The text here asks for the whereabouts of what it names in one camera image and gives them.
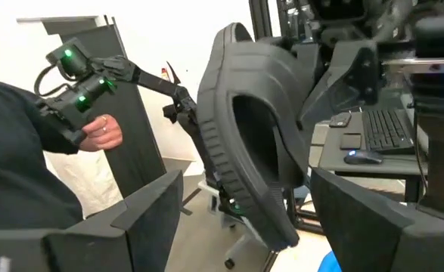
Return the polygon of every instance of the desk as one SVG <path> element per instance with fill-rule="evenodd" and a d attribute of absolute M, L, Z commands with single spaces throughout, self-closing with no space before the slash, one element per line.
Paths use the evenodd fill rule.
<path fill-rule="evenodd" d="M 344 133 L 363 132 L 362 113 L 352 113 L 351 121 L 346 128 L 330 128 L 319 168 L 333 171 L 334 174 L 344 177 L 358 178 L 387 178 L 405 180 L 405 202 L 417 202 L 421 195 L 421 175 L 415 155 L 385 155 L 383 163 L 379 165 L 349 165 L 343 161 L 347 150 L 340 150 L 340 139 Z M 424 173 L 427 173 L 427 164 L 422 162 Z"/>

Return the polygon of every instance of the keyboard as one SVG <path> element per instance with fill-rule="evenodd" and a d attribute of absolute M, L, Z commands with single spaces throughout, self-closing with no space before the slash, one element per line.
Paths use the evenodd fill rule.
<path fill-rule="evenodd" d="M 415 154 L 411 131 L 395 110 L 369 110 L 362 115 L 366 149 L 384 155 Z"/>

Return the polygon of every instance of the finger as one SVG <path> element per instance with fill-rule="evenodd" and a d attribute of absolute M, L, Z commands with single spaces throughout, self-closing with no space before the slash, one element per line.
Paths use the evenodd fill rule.
<path fill-rule="evenodd" d="M 114 147 L 118 147 L 123 142 L 122 138 L 117 138 L 116 140 L 107 142 L 105 144 L 99 144 L 98 147 L 102 150 L 113 149 Z"/>
<path fill-rule="evenodd" d="M 99 144 L 105 144 L 105 143 L 108 143 L 108 142 L 110 142 L 110 141 L 114 141 L 114 140 L 116 140 L 117 138 L 122 138 L 122 137 L 123 137 L 123 135 L 122 135 L 121 131 L 116 130 L 116 131 L 110 131 L 110 132 L 108 132 L 108 133 L 106 133 L 106 134 L 103 134 L 103 135 L 101 135 L 101 136 L 98 136 L 98 137 L 92 138 L 92 141 L 93 141 L 95 144 L 99 145 Z"/>
<path fill-rule="evenodd" d="M 102 130 L 102 128 L 107 124 L 107 117 L 97 117 L 94 121 L 87 124 L 85 127 L 82 128 L 82 130 L 86 134 L 90 134 L 93 131 Z"/>
<path fill-rule="evenodd" d="M 89 133 L 87 135 L 87 137 L 89 137 L 89 138 L 97 138 L 97 137 L 100 137 L 102 135 L 106 135 L 107 133 L 109 133 L 109 130 L 106 127 L 102 127 L 101 129 L 98 129 L 96 131 L 93 131 L 93 132 Z"/>

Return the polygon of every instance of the chair wheel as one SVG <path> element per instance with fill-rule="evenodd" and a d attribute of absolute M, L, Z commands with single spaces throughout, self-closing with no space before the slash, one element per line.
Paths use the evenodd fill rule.
<path fill-rule="evenodd" d="M 234 260 L 232 260 L 232 259 L 228 259 L 228 260 L 226 260 L 226 261 L 225 261 L 225 267 L 226 267 L 228 270 L 232 270 L 232 269 L 234 269 L 234 267 L 235 267 Z"/>

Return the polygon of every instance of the black cable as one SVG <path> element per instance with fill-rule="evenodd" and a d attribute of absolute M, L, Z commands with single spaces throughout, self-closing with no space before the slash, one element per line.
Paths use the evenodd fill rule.
<path fill-rule="evenodd" d="M 417 117 L 417 110 L 413 111 L 413 134 L 414 134 L 414 138 L 415 140 L 418 139 L 418 117 Z M 425 188 L 425 193 L 428 190 L 428 184 L 427 184 L 427 179 L 425 178 L 425 174 L 424 174 L 424 168 L 421 165 L 421 156 L 420 156 L 420 144 L 418 143 L 418 141 L 416 141 L 415 144 L 415 156 L 417 157 L 417 164 L 418 164 L 418 169 L 420 170 L 420 176 L 421 176 L 421 182 L 424 185 Z M 423 196 L 418 200 L 417 202 L 417 206 L 418 204 L 420 204 L 420 201 L 423 199 Z"/>
<path fill-rule="evenodd" d="M 51 91 L 47 91 L 45 94 L 40 93 L 40 83 L 42 83 L 43 78 L 48 74 L 48 72 L 50 72 L 52 69 L 54 69 L 56 67 L 55 64 L 52 64 L 46 68 L 44 68 L 40 74 L 37 76 L 35 83 L 33 84 L 33 92 L 38 95 L 39 97 L 47 97 L 50 95 L 55 94 L 56 92 L 60 91 L 63 87 L 67 87 L 67 88 L 71 88 L 70 85 L 68 85 L 67 83 L 64 83 L 56 88 L 54 88 Z"/>
<path fill-rule="evenodd" d="M 67 73 L 65 72 L 65 69 L 64 69 L 64 67 L 61 65 L 61 63 L 60 63 L 60 61 L 59 61 L 59 64 L 57 65 L 57 68 L 58 68 L 58 72 L 61 74 L 61 76 L 65 79 L 65 80 L 67 80 L 67 81 L 70 81 L 70 82 L 77 82 L 77 81 L 79 81 L 80 79 L 78 79 L 78 78 L 76 78 L 76 77 L 70 77 L 69 75 L 67 75 Z"/>

